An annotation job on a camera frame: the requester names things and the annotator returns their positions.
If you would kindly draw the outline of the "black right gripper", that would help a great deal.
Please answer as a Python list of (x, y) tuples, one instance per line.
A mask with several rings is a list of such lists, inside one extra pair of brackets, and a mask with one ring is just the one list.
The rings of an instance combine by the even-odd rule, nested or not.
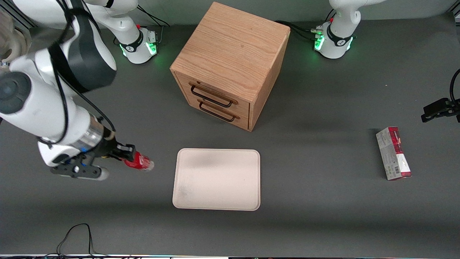
[(135, 145), (117, 143), (115, 137), (109, 140), (102, 138), (97, 146), (88, 151), (88, 155), (91, 158), (113, 158), (119, 161), (126, 161), (125, 156), (134, 156), (135, 154)]

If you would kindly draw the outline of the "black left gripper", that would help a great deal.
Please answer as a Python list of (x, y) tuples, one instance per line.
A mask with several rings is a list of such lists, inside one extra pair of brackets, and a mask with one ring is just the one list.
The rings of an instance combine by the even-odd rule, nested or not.
[(454, 101), (448, 98), (441, 98), (424, 107), (424, 113), (421, 115), (423, 123), (427, 123), (435, 118), (455, 116), (460, 123), (460, 99)]

